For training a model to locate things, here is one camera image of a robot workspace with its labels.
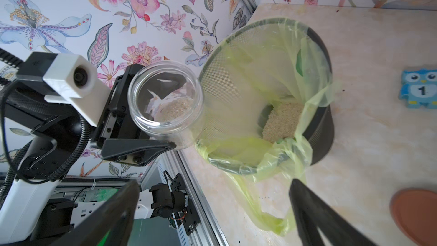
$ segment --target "orange plate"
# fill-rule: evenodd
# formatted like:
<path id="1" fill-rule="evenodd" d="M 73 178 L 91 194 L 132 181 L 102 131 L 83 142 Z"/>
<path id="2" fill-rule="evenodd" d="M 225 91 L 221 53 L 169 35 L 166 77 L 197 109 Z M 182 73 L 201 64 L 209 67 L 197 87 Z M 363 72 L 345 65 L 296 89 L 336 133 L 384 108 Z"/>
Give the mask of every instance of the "orange plate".
<path id="1" fill-rule="evenodd" d="M 420 246 L 437 245 L 437 194 L 407 189 L 391 199 L 390 212 L 402 232 Z"/>

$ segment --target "glass jar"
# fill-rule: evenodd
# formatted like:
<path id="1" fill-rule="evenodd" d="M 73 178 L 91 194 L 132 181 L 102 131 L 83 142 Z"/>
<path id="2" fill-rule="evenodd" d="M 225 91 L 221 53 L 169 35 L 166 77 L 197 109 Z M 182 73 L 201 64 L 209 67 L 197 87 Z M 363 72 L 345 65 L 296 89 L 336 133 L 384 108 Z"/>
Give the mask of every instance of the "glass jar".
<path id="1" fill-rule="evenodd" d="M 194 144 L 204 125 L 200 82 L 175 61 L 141 69 L 129 85 L 128 104 L 140 129 L 156 140 L 174 142 L 176 150 Z"/>

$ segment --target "marble countertop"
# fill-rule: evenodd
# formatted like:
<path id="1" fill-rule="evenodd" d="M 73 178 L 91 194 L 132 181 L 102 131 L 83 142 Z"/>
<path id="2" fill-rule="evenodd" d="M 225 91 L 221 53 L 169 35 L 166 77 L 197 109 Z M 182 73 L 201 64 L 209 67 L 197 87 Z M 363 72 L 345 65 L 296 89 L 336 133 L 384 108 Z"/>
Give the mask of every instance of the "marble countertop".
<path id="1" fill-rule="evenodd" d="M 437 110 L 407 109 L 398 100 L 406 67 L 437 64 L 437 12 L 262 4 L 251 20 L 285 16 L 313 28 L 331 57 L 342 89 L 332 104 L 335 140 L 306 171 L 307 185 L 378 245 L 415 245 L 389 211 L 398 190 L 437 190 Z M 301 245 L 255 227 L 225 175 L 193 147 L 183 150 L 230 245 Z M 258 185 L 266 212 L 283 217 L 288 186 L 274 177 Z"/>

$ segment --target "trash bag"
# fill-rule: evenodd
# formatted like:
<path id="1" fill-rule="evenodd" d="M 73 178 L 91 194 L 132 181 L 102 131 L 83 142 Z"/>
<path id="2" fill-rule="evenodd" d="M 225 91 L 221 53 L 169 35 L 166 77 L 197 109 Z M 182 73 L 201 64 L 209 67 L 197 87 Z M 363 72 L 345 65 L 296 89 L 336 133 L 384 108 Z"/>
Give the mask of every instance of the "trash bag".
<path id="1" fill-rule="evenodd" d="M 223 40 L 200 74 L 205 127 L 199 154 L 226 172 L 237 199 L 261 229 L 285 235 L 295 227 L 292 209 L 277 218 L 261 209 L 255 183 L 283 175 L 305 179 L 313 149 L 303 136 L 318 108 L 334 99 L 330 61 L 308 26 L 286 18 L 248 24 Z M 294 137 L 262 139 L 272 109 L 304 104 Z"/>

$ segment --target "blue owl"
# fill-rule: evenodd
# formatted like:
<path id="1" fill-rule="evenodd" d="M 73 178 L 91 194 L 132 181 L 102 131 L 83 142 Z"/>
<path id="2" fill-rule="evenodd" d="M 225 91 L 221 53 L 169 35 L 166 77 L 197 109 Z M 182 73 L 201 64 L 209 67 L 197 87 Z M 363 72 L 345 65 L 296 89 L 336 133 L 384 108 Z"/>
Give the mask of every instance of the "blue owl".
<path id="1" fill-rule="evenodd" d="M 419 108 L 423 105 L 437 109 L 437 69 L 403 71 L 399 99 L 407 99 L 409 108 Z"/>

